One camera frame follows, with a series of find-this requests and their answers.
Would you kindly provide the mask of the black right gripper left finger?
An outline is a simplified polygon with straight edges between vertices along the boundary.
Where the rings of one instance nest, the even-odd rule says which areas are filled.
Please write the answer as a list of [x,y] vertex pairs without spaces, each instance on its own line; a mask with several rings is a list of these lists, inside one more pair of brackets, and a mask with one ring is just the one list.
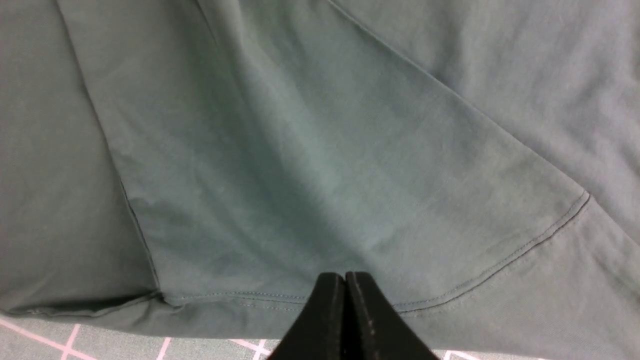
[[321,273],[300,315],[269,356],[270,360],[342,358],[345,280]]

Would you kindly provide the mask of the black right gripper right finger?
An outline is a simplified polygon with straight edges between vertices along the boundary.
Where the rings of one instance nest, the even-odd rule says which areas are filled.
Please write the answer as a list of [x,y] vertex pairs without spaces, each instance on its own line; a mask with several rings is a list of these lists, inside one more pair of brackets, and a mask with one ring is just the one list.
[[436,360],[394,310],[373,276],[345,275],[346,360]]

